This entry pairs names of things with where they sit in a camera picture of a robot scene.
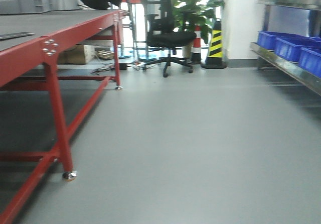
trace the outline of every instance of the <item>red metal frame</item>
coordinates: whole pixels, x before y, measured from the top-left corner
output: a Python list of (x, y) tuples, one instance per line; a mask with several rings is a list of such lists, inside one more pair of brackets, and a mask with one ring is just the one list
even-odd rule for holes
[[(49, 91), (51, 105), (54, 113), (55, 128), (58, 140), (49, 152), (0, 152), (0, 161), (29, 161), (38, 162), (27, 181), (15, 194), (4, 212), (0, 214), (0, 224), (10, 224), (18, 214), (24, 203), (35, 189), (42, 176), (46, 173), (51, 163), (59, 161), (63, 164), (65, 171), (73, 170), (72, 156), (69, 140), (98, 100), (100, 94), (110, 80), (115, 80), (120, 86), (120, 71), (117, 55), (117, 46), (121, 41), (121, 19), (124, 18), (122, 10), (109, 11), (101, 17), (90, 19), (75, 26), (61, 29), (48, 36), (43, 36), (18, 46), (0, 52), (0, 72), (6, 74), (0, 77), (0, 90), (47, 90)], [(112, 28), (112, 37), (99, 36), (100, 40), (113, 40), (115, 75), (114, 76), (64, 76), (57, 75), (58, 54), (49, 56), (43, 51), (48, 48), (48, 42), (54, 39), (59, 46), (54, 46), (57, 53), (88, 39), (99, 31)], [(43, 63), (45, 77), (20, 77), (25, 72)], [(100, 86), (78, 112), (73, 122), (67, 126), (63, 110), (63, 104), (58, 80), (100, 80)]]

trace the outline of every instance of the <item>chair base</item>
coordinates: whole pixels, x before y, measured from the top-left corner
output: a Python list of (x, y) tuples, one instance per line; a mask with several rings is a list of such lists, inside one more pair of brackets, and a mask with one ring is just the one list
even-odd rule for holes
[(162, 63), (162, 62), (165, 62), (166, 65), (163, 69), (163, 77), (168, 77), (169, 74), (166, 72), (167, 71), (167, 68), (171, 65), (171, 62), (173, 63), (177, 63), (179, 65), (182, 65), (182, 66), (186, 66), (186, 67), (189, 67), (189, 73), (193, 73), (193, 66), (191, 64), (188, 64), (187, 63), (187, 60), (183, 57), (172, 57), (170, 54), (168, 55), (168, 57), (162, 57), (160, 58), (159, 60), (155, 60), (155, 61), (152, 61), (152, 62), (149, 62), (149, 63), (145, 63), (144, 66), (143, 66), (143, 70), (147, 70), (146, 66), (148, 65), (152, 65), (152, 64), (157, 64), (157, 63)]

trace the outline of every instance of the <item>metal shelf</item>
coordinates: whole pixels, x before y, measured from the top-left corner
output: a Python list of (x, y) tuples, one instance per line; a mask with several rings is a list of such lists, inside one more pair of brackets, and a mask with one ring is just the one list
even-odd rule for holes
[(321, 0), (257, 0), (257, 2), (272, 6), (321, 11)]
[(321, 95), (321, 78), (318, 78), (312, 73), (300, 68), (297, 63), (289, 62), (275, 55), (274, 52), (260, 47), (256, 43), (252, 42), (250, 47), (261, 58)]

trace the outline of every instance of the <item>gray storage box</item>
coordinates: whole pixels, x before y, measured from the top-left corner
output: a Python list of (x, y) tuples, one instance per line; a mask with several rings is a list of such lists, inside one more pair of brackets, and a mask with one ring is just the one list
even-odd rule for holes
[(51, 0), (51, 10), (53, 11), (67, 11), (79, 10), (78, 0)]
[(2, 15), (43, 13), (50, 10), (50, 0), (0, 0)]

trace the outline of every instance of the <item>red and white striped cone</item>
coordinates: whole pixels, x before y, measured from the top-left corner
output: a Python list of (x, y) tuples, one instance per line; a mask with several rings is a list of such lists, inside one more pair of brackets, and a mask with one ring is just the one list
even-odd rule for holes
[(191, 58), (189, 60), (190, 64), (201, 64), (201, 27), (195, 27), (196, 38), (194, 39), (193, 46), (191, 49)]

